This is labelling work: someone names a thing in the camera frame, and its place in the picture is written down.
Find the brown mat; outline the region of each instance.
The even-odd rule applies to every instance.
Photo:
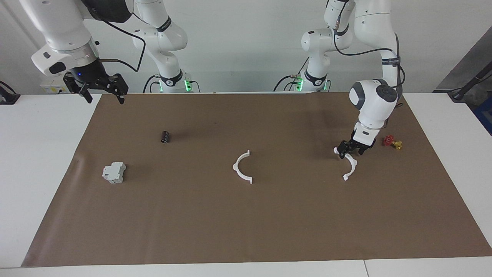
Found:
[[[403,150],[378,142],[343,181],[357,115],[337,93],[104,95],[22,265],[492,255],[407,105],[381,132]]]

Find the red valve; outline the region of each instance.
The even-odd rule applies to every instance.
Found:
[[[384,146],[390,146],[395,141],[395,137],[392,135],[386,136],[383,140]]]

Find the white plastic block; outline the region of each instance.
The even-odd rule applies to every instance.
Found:
[[[106,166],[102,171],[102,177],[111,184],[123,183],[123,172],[126,170],[126,165],[122,162],[114,162],[110,166]]]

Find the green light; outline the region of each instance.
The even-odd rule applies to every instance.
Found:
[[[186,91],[191,91],[191,84],[188,80],[184,80],[184,85],[186,86]]]
[[[300,79],[297,84],[298,84],[298,86],[296,87],[297,91],[302,91],[303,85],[304,85],[304,80]]]

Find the white curved object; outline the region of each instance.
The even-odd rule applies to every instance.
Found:
[[[246,158],[246,157],[249,157],[249,150],[246,153],[244,153],[243,155],[239,156],[236,163],[232,166],[232,169],[234,169],[234,171],[237,172],[239,177],[241,177],[242,179],[244,179],[246,181],[249,181],[250,184],[253,184],[253,177],[246,176],[246,175],[242,174],[241,171],[239,171],[239,167],[238,167],[239,162],[241,162],[241,160]]]
[[[335,154],[340,154],[340,153],[338,152],[338,148],[336,148],[336,147],[335,147],[335,148],[333,148],[333,152],[334,152]],[[356,160],[355,160],[355,159],[354,159],[354,158],[353,158],[350,154],[345,154],[345,158],[347,158],[347,160],[350,162],[350,165],[352,166],[352,170],[351,170],[349,173],[347,173],[347,174],[345,174],[345,175],[343,176],[343,179],[344,179],[345,181],[348,181],[348,178],[349,178],[349,177],[352,175],[352,173],[354,173],[354,171],[355,171],[355,167],[357,166],[357,161],[356,161]]]

